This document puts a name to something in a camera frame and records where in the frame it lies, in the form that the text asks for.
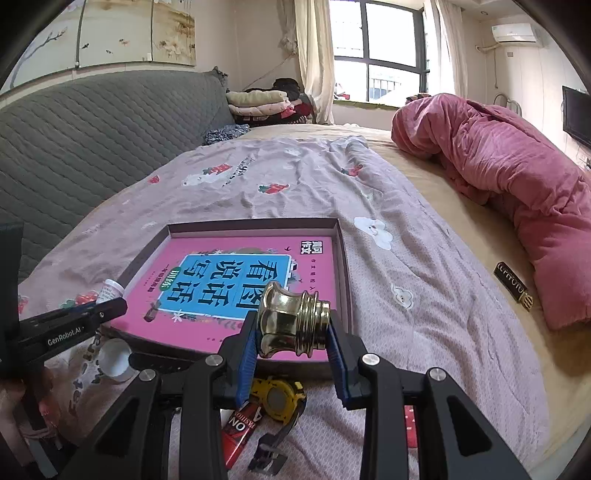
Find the person's left hand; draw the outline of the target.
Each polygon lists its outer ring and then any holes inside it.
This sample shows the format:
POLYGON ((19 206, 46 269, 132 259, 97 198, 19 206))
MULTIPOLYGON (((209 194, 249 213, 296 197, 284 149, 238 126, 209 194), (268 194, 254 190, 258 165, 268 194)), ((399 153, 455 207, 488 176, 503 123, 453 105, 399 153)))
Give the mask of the person's left hand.
POLYGON ((26 439, 57 434, 61 410, 53 380, 51 371, 40 367, 29 382, 1 381, 1 436, 13 450, 26 439))

